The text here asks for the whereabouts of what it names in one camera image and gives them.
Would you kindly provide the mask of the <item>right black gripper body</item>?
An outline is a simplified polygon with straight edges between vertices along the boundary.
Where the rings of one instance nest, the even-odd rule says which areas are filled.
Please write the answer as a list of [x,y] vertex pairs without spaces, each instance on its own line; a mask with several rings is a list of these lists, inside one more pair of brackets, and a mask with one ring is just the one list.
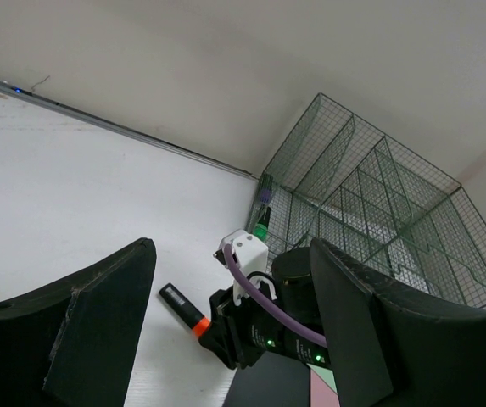
[[253,366],[266,352],[285,355],[284,329],[253,299],[236,306],[232,290],[218,290],[209,298],[211,322],[199,344],[227,368]]

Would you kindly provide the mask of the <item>green highlighter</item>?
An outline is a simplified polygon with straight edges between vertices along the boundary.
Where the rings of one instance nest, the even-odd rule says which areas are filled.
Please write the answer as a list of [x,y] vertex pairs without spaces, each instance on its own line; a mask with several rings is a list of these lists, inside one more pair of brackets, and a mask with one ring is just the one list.
[[254,229],[253,229],[253,234],[261,240],[261,242],[265,242],[269,230],[269,223],[270,223],[270,218],[271,218],[271,208],[269,206],[266,206],[262,213],[260,218],[257,220]]

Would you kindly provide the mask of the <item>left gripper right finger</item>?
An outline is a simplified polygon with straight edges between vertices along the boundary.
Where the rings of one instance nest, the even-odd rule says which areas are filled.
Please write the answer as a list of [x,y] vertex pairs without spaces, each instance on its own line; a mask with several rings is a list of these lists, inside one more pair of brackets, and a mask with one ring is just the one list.
[[410,287],[322,239],[310,268],[343,406],[486,406],[486,309]]

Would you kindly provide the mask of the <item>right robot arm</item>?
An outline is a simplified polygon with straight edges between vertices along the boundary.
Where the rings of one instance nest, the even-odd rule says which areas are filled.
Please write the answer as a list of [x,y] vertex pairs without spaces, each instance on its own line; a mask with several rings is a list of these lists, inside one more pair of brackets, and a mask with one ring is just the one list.
[[[280,310],[313,332],[324,333],[308,247],[276,256],[269,274],[253,272],[249,276]],[[331,367],[327,348],[289,330],[250,297],[236,305],[232,287],[211,295],[209,304],[211,322],[198,341],[227,368],[250,367],[266,352],[325,369]]]

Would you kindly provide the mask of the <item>orange highlighter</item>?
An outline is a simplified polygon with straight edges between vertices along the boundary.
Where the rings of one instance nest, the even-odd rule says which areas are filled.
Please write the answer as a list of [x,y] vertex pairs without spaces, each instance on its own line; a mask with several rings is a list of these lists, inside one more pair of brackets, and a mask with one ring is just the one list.
[[209,319],[172,283],[163,286],[159,296],[197,338],[208,330]]

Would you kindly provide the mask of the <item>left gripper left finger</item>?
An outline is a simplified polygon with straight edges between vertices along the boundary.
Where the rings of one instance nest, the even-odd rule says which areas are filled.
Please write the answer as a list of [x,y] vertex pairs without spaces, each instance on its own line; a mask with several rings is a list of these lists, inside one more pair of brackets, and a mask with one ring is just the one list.
[[122,406],[156,266],[139,238],[0,302],[0,406]]

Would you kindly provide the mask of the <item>purple highlighter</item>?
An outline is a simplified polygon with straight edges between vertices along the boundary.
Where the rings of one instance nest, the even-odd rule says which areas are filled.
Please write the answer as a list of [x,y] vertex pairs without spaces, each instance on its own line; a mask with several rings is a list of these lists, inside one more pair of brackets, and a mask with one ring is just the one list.
[[258,188],[258,202],[262,205],[268,205],[273,194],[273,177],[270,174],[264,173],[260,177]]

